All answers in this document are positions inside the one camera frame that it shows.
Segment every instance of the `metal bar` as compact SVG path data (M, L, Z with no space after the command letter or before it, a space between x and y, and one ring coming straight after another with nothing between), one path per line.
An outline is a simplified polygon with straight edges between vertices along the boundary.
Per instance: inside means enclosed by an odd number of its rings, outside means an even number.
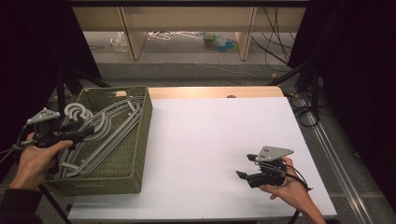
M58 94L58 111L63 117L66 100L64 98L64 74L62 71L58 71L56 76L56 93Z
M315 123L315 118L311 113L308 117L311 123ZM332 143L330 142L330 139L328 138L320 122L316 125L316 127L314 127L314 130L323 148L323 151L325 152L326 157L329 160L329 163L335 173L335 176L337 177L338 182L340 183L340 186L345 193L353 212L355 213L356 219L359 221L360 224L374 223L370 217L370 214L367 211L363 199L361 198L354 184L349 178L347 171L345 170L343 164L338 158L337 152L332 147Z

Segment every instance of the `green wicker basket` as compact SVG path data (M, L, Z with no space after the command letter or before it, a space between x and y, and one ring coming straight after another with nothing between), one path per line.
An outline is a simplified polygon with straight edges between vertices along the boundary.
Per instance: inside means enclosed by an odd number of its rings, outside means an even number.
M143 96L142 115L138 124L124 137L111 153L85 178L51 179L45 186L60 196L97 194L127 194L141 191L146 145L149 135L152 104L147 87L87 88L83 89L77 103L90 109L93 114L126 99L128 96ZM117 129L128 115L112 120L111 132ZM85 144L76 161L89 157L103 142Z

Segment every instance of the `white table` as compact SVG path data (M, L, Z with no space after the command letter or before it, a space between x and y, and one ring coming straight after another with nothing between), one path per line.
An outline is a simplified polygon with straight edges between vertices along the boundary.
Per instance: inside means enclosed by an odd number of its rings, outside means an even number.
M247 154L262 146L294 150L325 217L336 212L283 97L152 99L142 192L77 197L74 222L260 220L291 217L280 199L251 189L235 171L258 173Z

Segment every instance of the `person's hand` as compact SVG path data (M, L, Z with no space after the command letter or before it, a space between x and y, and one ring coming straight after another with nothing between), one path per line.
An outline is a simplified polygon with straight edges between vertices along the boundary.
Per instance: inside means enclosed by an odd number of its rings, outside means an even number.
M30 133L26 140L32 140L33 135ZM72 145L72 141L61 141L48 148L27 146L21 154L18 172L9 187L11 189L37 189L44 181L48 169L55 163L52 158Z
M297 176L296 172L291 168L293 167L292 160L288 157L283 157L282 161L287 165L286 172L290 175ZM271 193L271 200L279 197L285 203L295 207L304 215L308 223L325 223L322 214L315 206L305 187L299 181L286 177L281 186L261 185L260 189Z

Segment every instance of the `wire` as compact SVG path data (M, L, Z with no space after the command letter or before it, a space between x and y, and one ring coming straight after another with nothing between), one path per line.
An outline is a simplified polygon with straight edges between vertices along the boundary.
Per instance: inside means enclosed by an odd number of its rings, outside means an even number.
M316 126L319 122L319 117L315 113L312 113L312 107L309 106L308 100L302 97L294 97L295 93L293 94L292 98L289 99L290 105L292 106L292 111L295 114L295 118L300 122L301 125L307 128L312 128ZM296 100L303 100L304 104L301 106L297 106L295 104ZM307 124L303 122L304 115L307 115L308 113L312 113L315 117L315 122L313 124Z
M296 168L294 168L294 167L292 167L292 166L290 166L290 165L286 165L286 166L287 166L287 167L290 167L291 169L293 169L293 170L303 179L304 185L306 186L306 189L311 190L311 189L308 187L308 185L306 184L306 180L305 180L305 178L303 177L303 175L301 175L301 173L300 173Z
M220 67L216 67L216 66L202 65L202 64L198 64L198 63L194 63L194 64L197 65L197 66L200 66L200 67L214 68L214 69L219 69L220 71L223 71L223 72L234 73L234 74L241 74L241 75L247 75L247 76L250 76L250 77L257 77L257 78L272 78L272 77L258 77L258 76L251 75L251 74L249 74L249 73L230 71L230 70L226 70L226 69L223 69L223 68L220 68Z
M273 44L276 44L276 45L279 45L279 46L283 46L284 48L287 48L287 49L291 49L291 47L289 47L289 46L283 45L283 44L281 44L281 43L276 43L275 41L270 40L270 39L264 34L264 32L262 32L262 36L264 36L265 39L267 39L268 41L270 41L270 42L273 43Z
M277 12L278 12L278 7L275 7L275 8L274 8L274 11L275 11L275 20L274 20L274 24L271 22L271 19L270 19L270 17L268 16L268 13L267 13L267 10L265 9L265 7L264 7L263 9L264 9L264 12L265 12L265 16L267 17L267 20L270 22L271 29L272 29L272 33L271 33L271 36L270 36L270 41L271 41L271 39L272 39L273 34L275 34L275 36L277 37L277 40L279 41L279 44L280 44L280 46L281 46L283 55L285 56L285 59L286 59L286 60L289 60L289 57L290 57L290 56L289 56L289 54L286 52L285 48L283 47L284 45L282 44L282 40L281 40L280 34L279 34L279 27L278 27L278 24L277 24Z
M13 152L14 152L14 148L10 148L10 149L7 149L7 150L4 150L4 151L0 152L0 154L7 153L6 156L4 156L0 160L0 164L3 163L11 155L11 153L13 153Z
M19 146L20 143L21 143L21 138L22 138L23 133L24 133L25 130L26 130L26 127L27 127L27 124L23 125L23 127L22 127L22 129L21 129L21 131L20 131L20 135L18 135L18 139L17 139L17 145L18 145L18 146Z
M266 49L266 48L263 47L261 44L259 44L259 43L254 39L253 36L251 37L251 39L259 46L260 49L263 49L266 53L271 54L272 56L274 56L275 58L277 58L278 60L280 60L283 64L288 64L288 62L286 62L285 60L279 58L279 57L276 56L273 52L269 51L269 50L268 50L268 47L267 47L267 49Z
M291 220L288 222L288 224L293 224L296 220L297 217L300 215L300 211L296 209L296 211L294 212L293 217L291 218Z
M289 33L290 34L290 36L291 36L291 38L293 39L293 40L296 40L296 38L291 34L291 33Z
M303 180L302 180L301 178L299 178L298 176L290 175L290 174L288 174L288 173L286 173L285 176L290 177L290 178L295 179L295 180L297 180L298 182L300 182L300 183L304 186L304 188L305 188L307 191L311 190L311 188L308 187L308 185L306 184L306 182L303 181Z

